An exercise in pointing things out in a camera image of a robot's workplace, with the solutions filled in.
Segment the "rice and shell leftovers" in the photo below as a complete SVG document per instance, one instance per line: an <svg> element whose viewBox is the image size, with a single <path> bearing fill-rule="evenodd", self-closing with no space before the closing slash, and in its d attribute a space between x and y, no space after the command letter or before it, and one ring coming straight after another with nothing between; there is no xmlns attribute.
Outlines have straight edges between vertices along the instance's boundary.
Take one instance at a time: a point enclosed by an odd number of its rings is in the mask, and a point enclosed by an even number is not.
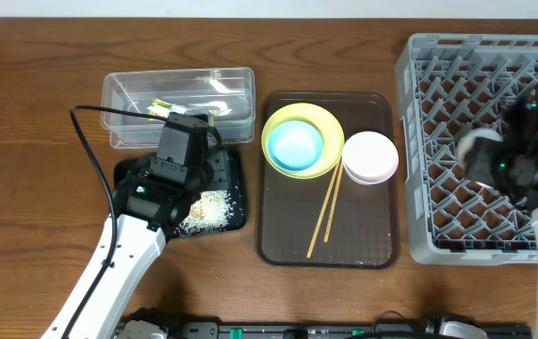
<svg viewBox="0 0 538 339"><path fill-rule="evenodd" d="M229 190L205 191L178 225L179 237L231 231L241 225L240 208Z"/></svg>

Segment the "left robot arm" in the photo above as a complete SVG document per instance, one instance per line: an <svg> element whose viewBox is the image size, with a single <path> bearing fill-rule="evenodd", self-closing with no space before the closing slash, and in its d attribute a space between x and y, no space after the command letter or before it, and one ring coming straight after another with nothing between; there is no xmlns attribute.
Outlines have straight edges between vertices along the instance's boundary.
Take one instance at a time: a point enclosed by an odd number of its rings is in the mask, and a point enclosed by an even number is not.
<svg viewBox="0 0 538 339"><path fill-rule="evenodd" d="M142 276L213 179L221 141L204 114L163 119L156 152L120 162L103 181L109 216L83 274L46 338L108 338Z"/></svg>

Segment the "light blue bowl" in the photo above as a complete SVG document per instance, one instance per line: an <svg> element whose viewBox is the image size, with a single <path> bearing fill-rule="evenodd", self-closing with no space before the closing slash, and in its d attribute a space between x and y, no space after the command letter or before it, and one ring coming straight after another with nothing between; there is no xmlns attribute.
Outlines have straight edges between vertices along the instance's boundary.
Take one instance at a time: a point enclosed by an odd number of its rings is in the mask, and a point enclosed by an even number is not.
<svg viewBox="0 0 538 339"><path fill-rule="evenodd" d="M269 134L268 153L283 170L306 170L315 165L323 153L322 136L308 122L286 121Z"/></svg>

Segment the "white cup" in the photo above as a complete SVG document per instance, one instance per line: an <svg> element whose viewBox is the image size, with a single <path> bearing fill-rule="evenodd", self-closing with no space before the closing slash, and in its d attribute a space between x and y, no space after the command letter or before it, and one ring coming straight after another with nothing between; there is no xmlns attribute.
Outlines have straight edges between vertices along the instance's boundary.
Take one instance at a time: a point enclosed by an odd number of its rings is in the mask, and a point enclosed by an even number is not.
<svg viewBox="0 0 538 339"><path fill-rule="evenodd" d="M493 166L502 145L502 136L495 130L479 128L465 134L458 142L456 159L465 178L480 186L494 188Z"/></svg>

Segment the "green snack wrapper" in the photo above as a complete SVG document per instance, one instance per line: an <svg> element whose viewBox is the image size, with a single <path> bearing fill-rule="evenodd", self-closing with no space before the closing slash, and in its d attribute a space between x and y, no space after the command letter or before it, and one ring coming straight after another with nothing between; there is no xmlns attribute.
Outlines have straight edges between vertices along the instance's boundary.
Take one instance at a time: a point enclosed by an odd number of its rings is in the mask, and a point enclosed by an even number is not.
<svg viewBox="0 0 538 339"><path fill-rule="evenodd" d="M183 105L171 104L160 99L153 99L150 106L147 107L149 116L168 118L170 114L185 114L188 108Z"/></svg>

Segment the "yellow plate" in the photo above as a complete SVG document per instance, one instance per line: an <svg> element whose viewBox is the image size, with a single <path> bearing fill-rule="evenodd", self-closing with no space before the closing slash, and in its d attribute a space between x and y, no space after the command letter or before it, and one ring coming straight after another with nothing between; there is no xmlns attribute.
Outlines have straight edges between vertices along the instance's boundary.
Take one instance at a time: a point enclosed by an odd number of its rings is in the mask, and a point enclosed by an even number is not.
<svg viewBox="0 0 538 339"><path fill-rule="evenodd" d="M309 169L289 171L279 168L268 153L269 134L286 121L305 121L312 124L323 140L323 153L318 162ZM295 179L312 179L330 171L340 161L345 144L343 129L337 118L327 109L308 103L285 105L276 110L267 120L262 131L262 150L269 164L285 176Z"/></svg>

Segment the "pink bowl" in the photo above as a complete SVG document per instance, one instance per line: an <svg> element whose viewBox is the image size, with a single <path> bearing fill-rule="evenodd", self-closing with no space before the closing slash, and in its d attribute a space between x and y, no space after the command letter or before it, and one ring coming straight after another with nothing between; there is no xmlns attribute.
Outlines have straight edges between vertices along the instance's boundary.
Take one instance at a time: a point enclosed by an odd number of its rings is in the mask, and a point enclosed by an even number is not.
<svg viewBox="0 0 538 339"><path fill-rule="evenodd" d="M344 144L342 162L357 184L371 186L389 180L397 171L399 154L385 135L365 131L354 134Z"/></svg>

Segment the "wooden chopstick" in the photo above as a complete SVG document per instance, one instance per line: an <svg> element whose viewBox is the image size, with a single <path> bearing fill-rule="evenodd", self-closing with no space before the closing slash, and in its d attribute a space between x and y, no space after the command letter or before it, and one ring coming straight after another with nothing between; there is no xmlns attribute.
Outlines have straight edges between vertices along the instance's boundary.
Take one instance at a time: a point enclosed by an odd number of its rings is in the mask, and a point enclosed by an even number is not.
<svg viewBox="0 0 538 339"><path fill-rule="evenodd" d="M335 188L334 188L334 192L333 192L333 199L331 201L328 220L327 220L327 223L326 223L326 231L325 231L324 238L323 238L324 243L329 242L331 229L332 229L332 224L333 224L333 220L334 220L334 211L335 211L335 208L336 208L339 189L340 189L340 185L341 185L341 178L342 178L342 174L343 174L343 169L344 169L343 161L340 161L340 163L338 165L338 171L337 171L337 174L336 174L336 179L335 179Z"/></svg>
<svg viewBox="0 0 538 339"><path fill-rule="evenodd" d="M325 215L325 211L326 211L327 204L329 202L329 199L330 199L333 187L334 187L334 183L335 183L335 179L337 177L337 173L339 172L340 164L341 164L341 160L338 161L338 163L334 167L334 171L333 171L330 183L328 185L326 194L324 196L323 203L321 205L319 215L318 215L318 220L317 220L317 223L316 223L316 226L315 226L315 229L314 229L314 232L313 232L313 235L312 235L312 238L311 238L311 241L310 241L307 253L306 253L306 258L307 259L310 259L312 257L312 253L313 253L313 250L314 250L314 247L316 245L317 238L318 238L318 232L320 230L320 227L321 227L324 215Z"/></svg>

